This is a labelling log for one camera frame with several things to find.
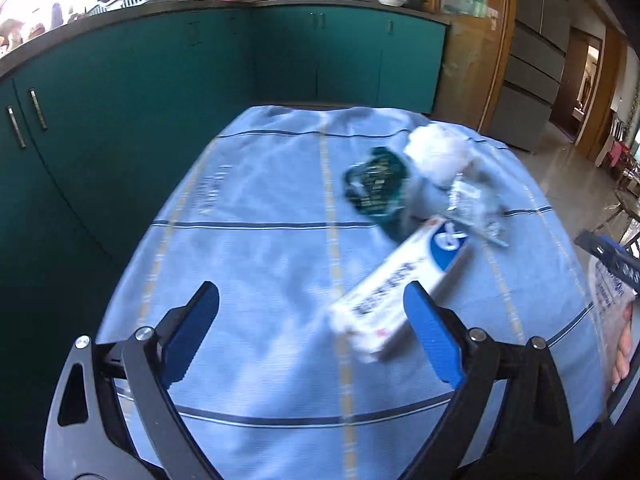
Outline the white ointment box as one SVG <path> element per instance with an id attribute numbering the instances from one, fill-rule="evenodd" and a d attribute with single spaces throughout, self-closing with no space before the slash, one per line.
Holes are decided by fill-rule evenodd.
<path id="1" fill-rule="evenodd" d="M 371 274 L 330 307 L 330 326 L 363 361 L 381 359 L 406 330 L 404 290 L 417 281 L 430 295 L 445 283 L 469 245 L 462 224 L 428 219 Z"/>

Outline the clear crinkled plastic wrapper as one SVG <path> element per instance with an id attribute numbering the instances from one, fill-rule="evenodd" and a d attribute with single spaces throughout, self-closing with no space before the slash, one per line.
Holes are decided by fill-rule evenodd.
<path id="1" fill-rule="evenodd" d="M 447 216 L 470 228 L 477 236 L 508 247 L 506 208 L 494 185 L 482 176 L 457 174 L 449 192 Z"/>

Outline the dark green plastic bag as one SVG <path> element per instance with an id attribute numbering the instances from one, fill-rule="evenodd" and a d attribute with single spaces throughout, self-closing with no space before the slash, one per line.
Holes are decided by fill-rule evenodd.
<path id="1" fill-rule="evenodd" d="M 400 243 L 409 232 L 410 177 L 410 169 L 399 155 L 385 146 L 377 146 L 366 160 L 344 172 L 344 196 L 358 214 Z"/>

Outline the white bag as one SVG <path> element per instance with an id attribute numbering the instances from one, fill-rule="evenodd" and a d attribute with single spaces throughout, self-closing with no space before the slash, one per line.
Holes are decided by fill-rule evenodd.
<path id="1" fill-rule="evenodd" d="M 443 122 L 414 129 L 404 153 L 420 175 L 438 188 L 450 188 L 474 162 L 468 138 Z"/>

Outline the trash bin with white bag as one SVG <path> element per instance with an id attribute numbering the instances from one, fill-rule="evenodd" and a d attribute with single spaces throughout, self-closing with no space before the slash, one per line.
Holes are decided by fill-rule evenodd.
<path id="1" fill-rule="evenodd" d="M 596 322 L 604 398 L 608 400 L 615 389 L 613 370 L 620 334 L 625 326 L 624 312 L 636 294 L 627 284 L 616 278 L 602 261 L 593 256 L 589 259 L 587 283 Z"/>

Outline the teal lower kitchen cabinets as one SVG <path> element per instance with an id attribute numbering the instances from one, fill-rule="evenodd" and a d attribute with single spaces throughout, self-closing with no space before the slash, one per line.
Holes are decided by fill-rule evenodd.
<path id="1" fill-rule="evenodd" d="M 247 22 L 204 11 L 107 27 L 2 84 L 4 428 L 42 429 L 73 340 L 99 341 L 151 223 L 204 148 L 254 107 Z"/>

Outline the wooden bench stool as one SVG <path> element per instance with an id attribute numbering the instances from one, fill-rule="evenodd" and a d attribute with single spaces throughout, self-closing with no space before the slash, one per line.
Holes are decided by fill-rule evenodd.
<path id="1" fill-rule="evenodd" d="M 617 203 L 605 208 L 605 218 L 594 226 L 593 233 L 605 234 L 623 246 L 639 241 L 639 196 L 623 188 L 614 191 Z"/>

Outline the light blue checked tablecloth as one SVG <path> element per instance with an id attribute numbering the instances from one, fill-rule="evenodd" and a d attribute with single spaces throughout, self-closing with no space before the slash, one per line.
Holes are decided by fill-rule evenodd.
<path id="1" fill-rule="evenodd" d="M 142 238 L 99 341 L 217 285 L 216 320 L 170 394 L 224 477 L 393 479 L 442 416 L 450 389 L 412 333 L 364 362 L 329 318 L 395 247 L 345 200 L 343 174 L 372 148 L 401 152 L 424 122 L 392 108 L 252 107 L 204 148 Z M 506 207 L 506 244 L 472 238 L 438 301 L 497 340 L 548 341 L 581 436 L 604 405 L 582 266 L 518 158 L 473 130 L 461 136 Z"/>

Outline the grey multi-door refrigerator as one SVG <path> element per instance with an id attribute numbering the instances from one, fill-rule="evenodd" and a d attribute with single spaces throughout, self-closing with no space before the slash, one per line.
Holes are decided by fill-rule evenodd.
<path id="1" fill-rule="evenodd" d="M 570 0 L 518 0 L 490 136 L 536 151 L 560 88 L 568 38 Z"/>

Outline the wooden glass sliding door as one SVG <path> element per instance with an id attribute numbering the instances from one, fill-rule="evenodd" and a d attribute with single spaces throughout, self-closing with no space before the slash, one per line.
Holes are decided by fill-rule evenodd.
<path id="1" fill-rule="evenodd" d="M 425 9 L 449 22 L 432 117 L 488 133 L 498 103 L 518 0 L 486 0 L 484 15 L 444 12 L 442 0 Z"/>

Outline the dark casserole pot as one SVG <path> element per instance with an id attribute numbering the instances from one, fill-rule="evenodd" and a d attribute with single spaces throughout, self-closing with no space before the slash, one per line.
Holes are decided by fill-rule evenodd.
<path id="1" fill-rule="evenodd" d="M 425 12 L 427 6 L 427 0 L 400 0 L 402 6 L 406 9 Z"/>

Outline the white bowl on counter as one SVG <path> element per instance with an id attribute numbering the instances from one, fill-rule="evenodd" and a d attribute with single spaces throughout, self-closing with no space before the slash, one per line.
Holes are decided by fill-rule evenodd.
<path id="1" fill-rule="evenodd" d="M 392 8 L 400 8 L 405 4 L 404 0 L 378 0 L 382 6 L 391 6 Z"/>

